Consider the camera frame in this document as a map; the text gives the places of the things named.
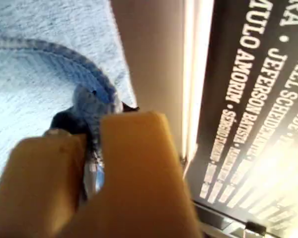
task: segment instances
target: black poster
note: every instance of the black poster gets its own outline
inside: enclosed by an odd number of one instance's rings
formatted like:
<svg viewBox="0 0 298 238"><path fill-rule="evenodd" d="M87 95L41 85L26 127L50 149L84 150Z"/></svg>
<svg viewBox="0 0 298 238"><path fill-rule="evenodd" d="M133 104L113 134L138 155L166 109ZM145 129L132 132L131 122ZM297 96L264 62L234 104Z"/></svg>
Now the black poster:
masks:
<svg viewBox="0 0 298 238"><path fill-rule="evenodd" d="M298 237L298 0L217 0L198 150L198 203Z"/></svg>

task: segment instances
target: white wall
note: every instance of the white wall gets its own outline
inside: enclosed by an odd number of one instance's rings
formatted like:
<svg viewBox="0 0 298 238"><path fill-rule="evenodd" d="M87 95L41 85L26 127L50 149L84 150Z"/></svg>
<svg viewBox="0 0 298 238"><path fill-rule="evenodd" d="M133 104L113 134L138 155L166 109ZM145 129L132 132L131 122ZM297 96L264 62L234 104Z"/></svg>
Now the white wall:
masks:
<svg viewBox="0 0 298 238"><path fill-rule="evenodd" d="M182 151L184 0L112 0L142 111L165 113Z"/></svg>

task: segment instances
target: terry cloth fabric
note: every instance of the terry cloth fabric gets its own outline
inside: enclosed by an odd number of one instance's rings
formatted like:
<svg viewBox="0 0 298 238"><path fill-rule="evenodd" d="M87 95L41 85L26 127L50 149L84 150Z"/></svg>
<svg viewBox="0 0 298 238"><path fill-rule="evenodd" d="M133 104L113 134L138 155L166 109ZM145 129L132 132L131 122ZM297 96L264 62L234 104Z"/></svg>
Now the terry cloth fabric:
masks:
<svg viewBox="0 0 298 238"><path fill-rule="evenodd" d="M0 38L0 175L18 141L43 134L53 115L72 106L77 85L82 87L75 95L96 91L109 105L118 98L115 86L85 56L46 41ZM130 91L121 93L133 98Z"/></svg>

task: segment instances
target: blue stitched seam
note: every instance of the blue stitched seam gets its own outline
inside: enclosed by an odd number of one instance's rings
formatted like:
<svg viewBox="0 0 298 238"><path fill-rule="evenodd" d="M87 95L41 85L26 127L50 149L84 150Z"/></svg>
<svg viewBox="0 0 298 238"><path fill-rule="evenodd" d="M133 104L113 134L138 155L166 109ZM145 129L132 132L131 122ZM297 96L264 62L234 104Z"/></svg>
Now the blue stitched seam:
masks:
<svg viewBox="0 0 298 238"><path fill-rule="evenodd" d="M75 63L77 66L82 67L86 69L88 72L91 73L91 75L100 83L101 86L103 86L104 90L107 91L108 95L110 96L109 101L113 101L112 94L110 92L117 93L115 87L112 85L112 83L109 81L108 77L103 73L102 70L100 70L91 60L89 60L87 57L77 53L74 50L71 50L65 46L50 43L47 41L42 40L32 40L32 39L18 39L18 38L0 38L0 41L3 41L3 43L13 43L14 46L1 46L0 50L28 50L28 51L38 51L45 54L54 55L56 57L61 57L65 60L68 60L72 63ZM83 62L77 62L76 59L68 57L66 54L71 54L72 57L77 58L79 61Z"/></svg>

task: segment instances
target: blue towel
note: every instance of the blue towel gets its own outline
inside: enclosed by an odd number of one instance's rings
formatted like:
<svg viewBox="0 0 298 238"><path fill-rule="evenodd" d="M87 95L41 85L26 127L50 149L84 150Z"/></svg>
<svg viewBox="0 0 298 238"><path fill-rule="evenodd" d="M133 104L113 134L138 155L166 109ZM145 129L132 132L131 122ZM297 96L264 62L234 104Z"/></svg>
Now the blue towel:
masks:
<svg viewBox="0 0 298 238"><path fill-rule="evenodd" d="M72 106L78 84L110 100L96 66L135 107L108 0L0 0L0 175L19 140Z"/></svg>

